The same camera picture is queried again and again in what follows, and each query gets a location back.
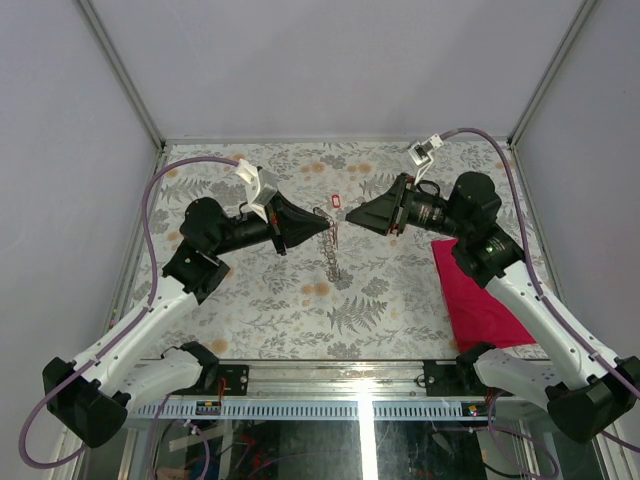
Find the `large silver keyring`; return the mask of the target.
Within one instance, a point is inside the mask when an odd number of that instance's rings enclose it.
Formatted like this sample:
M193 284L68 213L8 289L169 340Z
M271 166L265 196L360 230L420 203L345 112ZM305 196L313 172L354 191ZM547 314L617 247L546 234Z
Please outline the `large silver keyring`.
M337 226L333 220L329 221L329 228L323 232L322 246L327 262L327 278L332 283L339 282L341 280L341 269L337 260Z

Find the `black key tag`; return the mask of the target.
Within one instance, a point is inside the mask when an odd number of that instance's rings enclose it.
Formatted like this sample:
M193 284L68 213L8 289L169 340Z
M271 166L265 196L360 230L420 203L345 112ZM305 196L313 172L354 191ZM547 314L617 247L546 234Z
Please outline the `black key tag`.
M313 213L319 217L324 218L327 222L332 223L333 222L333 218L326 212L324 211L322 208L320 207L315 207L313 209Z

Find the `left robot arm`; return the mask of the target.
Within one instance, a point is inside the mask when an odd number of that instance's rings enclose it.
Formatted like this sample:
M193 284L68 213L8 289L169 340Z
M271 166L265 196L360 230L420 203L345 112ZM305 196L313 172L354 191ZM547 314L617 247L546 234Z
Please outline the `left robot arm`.
M270 242L280 255L328 230L328 221L275 194L255 212L228 216L214 199L189 204L182 241L162 269L153 297L141 301L116 326L73 360L54 358L42 376L47 409L87 447L107 443L128 415L173 393L208 394L218 386L218 358L190 341L153 365L143 353L180 317L201 305L229 267L221 255Z

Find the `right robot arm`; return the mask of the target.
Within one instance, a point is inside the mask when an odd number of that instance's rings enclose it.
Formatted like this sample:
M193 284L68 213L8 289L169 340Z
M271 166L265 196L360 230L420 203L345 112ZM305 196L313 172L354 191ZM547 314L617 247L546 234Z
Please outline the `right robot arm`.
M639 360L600 342L533 279L524 251L497 223L501 205L485 174L461 174L442 198L403 173L346 219L383 236L411 225L455 239L452 256L462 273L514 315L551 362L540 367L483 345L476 360L456 369L458 387L472 395L486 387L514 394L546 411L568 438L587 443L633 408Z

